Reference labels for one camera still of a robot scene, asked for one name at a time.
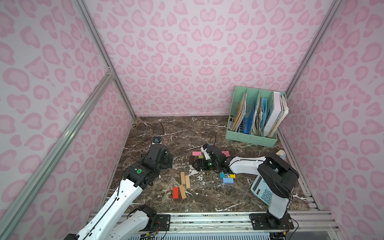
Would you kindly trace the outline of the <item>dark brown block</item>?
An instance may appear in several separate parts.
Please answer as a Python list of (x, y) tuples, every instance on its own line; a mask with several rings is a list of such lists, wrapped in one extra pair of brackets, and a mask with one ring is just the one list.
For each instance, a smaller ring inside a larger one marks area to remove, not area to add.
[(195, 162), (195, 157), (194, 157), (194, 156), (190, 156), (189, 164), (190, 164), (190, 165), (193, 165), (194, 162)]

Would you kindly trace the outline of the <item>pink block top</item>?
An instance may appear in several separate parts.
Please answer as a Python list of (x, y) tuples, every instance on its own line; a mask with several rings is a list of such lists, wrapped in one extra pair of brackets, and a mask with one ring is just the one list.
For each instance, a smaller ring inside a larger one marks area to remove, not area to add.
[(229, 153), (229, 151), (222, 151), (222, 153), (225, 155), (225, 156), (230, 156), (230, 153)]

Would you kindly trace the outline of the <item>blue block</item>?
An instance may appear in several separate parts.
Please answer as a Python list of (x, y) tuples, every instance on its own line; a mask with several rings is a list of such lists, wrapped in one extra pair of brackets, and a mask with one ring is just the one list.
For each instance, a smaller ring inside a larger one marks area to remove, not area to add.
[(233, 178), (223, 178), (223, 183), (224, 184), (234, 184), (234, 179)]

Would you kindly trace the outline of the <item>wooden block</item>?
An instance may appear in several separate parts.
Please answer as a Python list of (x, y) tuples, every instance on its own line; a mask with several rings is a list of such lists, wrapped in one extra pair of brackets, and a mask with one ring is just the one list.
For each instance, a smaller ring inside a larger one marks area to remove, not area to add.
[(186, 181), (186, 189), (190, 189), (191, 188), (190, 176), (185, 176), (185, 181)]
[(180, 177), (181, 177), (181, 184), (185, 185), (186, 184), (186, 175), (185, 172), (180, 172)]
[(180, 185), (179, 186), (179, 190), (180, 190), (180, 194), (181, 194), (182, 199), (183, 200), (186, 199), (187, 198), (187, 194), (186, 194), (184, 185)]

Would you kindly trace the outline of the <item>wooden block bottom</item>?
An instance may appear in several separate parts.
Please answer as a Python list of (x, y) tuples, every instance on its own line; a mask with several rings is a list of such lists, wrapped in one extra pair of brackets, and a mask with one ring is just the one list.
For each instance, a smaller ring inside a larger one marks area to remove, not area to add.
[(186, 199), (187, 198), (187, 194), (186, 194), (184, 185), (180, 185), (179, 186), (179, 190), (180, 190), (180, 194), (181, 194), (182, 199), (183, 200)]

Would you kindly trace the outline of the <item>red block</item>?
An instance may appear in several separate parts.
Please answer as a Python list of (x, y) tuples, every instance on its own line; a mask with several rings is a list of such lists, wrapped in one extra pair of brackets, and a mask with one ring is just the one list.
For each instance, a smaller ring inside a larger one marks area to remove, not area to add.
[(179, 199), (179, 187), (173, 187), (173, 200)]

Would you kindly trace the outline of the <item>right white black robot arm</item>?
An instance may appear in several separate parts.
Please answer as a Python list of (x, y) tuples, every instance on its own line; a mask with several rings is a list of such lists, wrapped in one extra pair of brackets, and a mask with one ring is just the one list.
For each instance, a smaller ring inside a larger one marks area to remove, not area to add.
[(267, 220), (275, 222), (288, 215), (292, 191), (300, 178), (299, 173), (285, 161), (284, 151), (269, 153), (265, 157), (242, 158), (226, 155), (215, 145), (203, 145), (201, 153), (193, 155), (190, 163), (197, 171), (256, 176), (251, 191), (268, 205)]

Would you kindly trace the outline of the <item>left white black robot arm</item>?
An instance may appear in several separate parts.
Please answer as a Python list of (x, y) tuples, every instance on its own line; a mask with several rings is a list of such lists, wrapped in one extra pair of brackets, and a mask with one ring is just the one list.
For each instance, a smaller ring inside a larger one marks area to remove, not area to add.
[(68, 234), (66, 240), (127, 240), (142, 230), (157, 231), (157, 211), (141, 205), (122, 223), (126, 209), (160, 175), (172, 168), (173, 155), (168, 147), (152, 144), (149, 151), (131, 164), (123, 174), (118, 188), (96, 216), (77, 234)]

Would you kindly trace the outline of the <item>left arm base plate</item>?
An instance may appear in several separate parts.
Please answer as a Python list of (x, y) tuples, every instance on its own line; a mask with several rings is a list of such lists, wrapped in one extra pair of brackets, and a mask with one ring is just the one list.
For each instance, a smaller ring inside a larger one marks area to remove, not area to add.
[(168, 214), (156, 214), (155, 217), (150, 218), (146, 228), (143, 231), (155, 231), (158, 228), (161, 230), (169, 231), (171, 223), (171, 215)]

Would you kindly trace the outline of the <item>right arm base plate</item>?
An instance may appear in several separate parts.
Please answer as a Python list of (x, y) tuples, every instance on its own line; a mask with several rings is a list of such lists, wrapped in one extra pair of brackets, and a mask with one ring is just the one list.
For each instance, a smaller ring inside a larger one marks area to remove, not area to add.
[(250, 214), (249, 218), (251, 220), (253, 230), (290, 231), (295, 228), (293, 224), (293, 220), (288, 212), (285, 212), (282, 219), (278, 219), (274, 217), (269, 212), (265, 214)]

